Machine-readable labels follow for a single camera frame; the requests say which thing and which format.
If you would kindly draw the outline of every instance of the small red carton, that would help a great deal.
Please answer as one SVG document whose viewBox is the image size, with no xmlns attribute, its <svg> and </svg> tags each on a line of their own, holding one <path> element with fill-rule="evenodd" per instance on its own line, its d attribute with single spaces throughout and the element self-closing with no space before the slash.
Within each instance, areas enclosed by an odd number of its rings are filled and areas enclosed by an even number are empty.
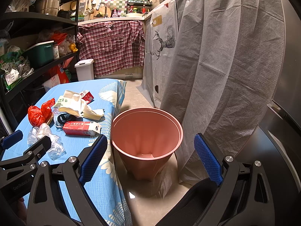
<svg viewBox="0 0 301 226">
<path fill-rule="evenodd" d="M 100 125 L 94 121 L 68 121 L 63 130 L 68 135 L 94 136 L 100 134 Z"/>
<path fill-rule="evenodd" d="M 90 93 L 89 90 L 84 90 L 79 93 L 80 97 L 86 101 L 87 104 L 91 103 L 92 100 L 94 99 L 93 95 Z"/>
</svg>

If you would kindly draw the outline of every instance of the green plastic bin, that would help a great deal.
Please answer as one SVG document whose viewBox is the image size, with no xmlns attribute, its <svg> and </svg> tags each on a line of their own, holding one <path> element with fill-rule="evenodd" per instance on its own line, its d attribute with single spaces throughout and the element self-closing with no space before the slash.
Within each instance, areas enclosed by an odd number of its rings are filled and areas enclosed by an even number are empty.
<svg viewBox="0 0 301 226">
<path fill-rule="evenodd" d="M 53 61 L 53 43 L 51 40 L 33 45 L 23 53 L 23 57 L 28 56 L 30 66 L 38 69 Z"/>
</svg>

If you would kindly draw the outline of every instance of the faucet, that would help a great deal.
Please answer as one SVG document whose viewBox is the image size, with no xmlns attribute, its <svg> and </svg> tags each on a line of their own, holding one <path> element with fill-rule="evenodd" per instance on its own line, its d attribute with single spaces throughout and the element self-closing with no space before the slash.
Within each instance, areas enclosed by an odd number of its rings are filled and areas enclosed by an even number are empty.
<svg viewBox="0 0 301 226">
<path fill-rule="evenodd" d="M 109 18 L 109 16 L 106 14 L 106 4 L 105 4 L 104 2 L 100 2 L 100 3 L 98 4 L 98 6 L 97 6 L 97 8 L 96 8 L 96 11 L 99 10 L 101 4 L 103 4 L 103 5 L 105 6 L 105 11 L 104 11 L 104 16 L 103 16 L 103 17 L 104 17 L 104 18 Z"/>
</svg>

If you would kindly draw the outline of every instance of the white trash can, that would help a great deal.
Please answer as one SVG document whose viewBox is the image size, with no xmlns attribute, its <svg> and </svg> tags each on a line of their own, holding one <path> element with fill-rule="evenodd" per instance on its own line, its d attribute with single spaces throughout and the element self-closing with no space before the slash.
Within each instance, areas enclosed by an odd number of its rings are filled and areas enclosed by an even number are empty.
<svg viewBox="0 0 301 226">
<path fill-rule="evenodd" d="M 75 64 L 77 79 L 79 82 L 94 80 L 93 72 L 94 59 L 85 59 Z"/>
</svg>

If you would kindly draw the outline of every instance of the shirt pocket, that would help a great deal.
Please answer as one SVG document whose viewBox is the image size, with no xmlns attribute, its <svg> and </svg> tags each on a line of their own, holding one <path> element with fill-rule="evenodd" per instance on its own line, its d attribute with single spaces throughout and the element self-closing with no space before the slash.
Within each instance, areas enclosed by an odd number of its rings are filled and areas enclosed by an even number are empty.
<svg viewBox="0 0 301 226">
<path fill-rule="evenodd" d="M 123 47 L 123 34 L 116 34 L 98 39 L 100 53 L 112 53 Z"/>
</svg>

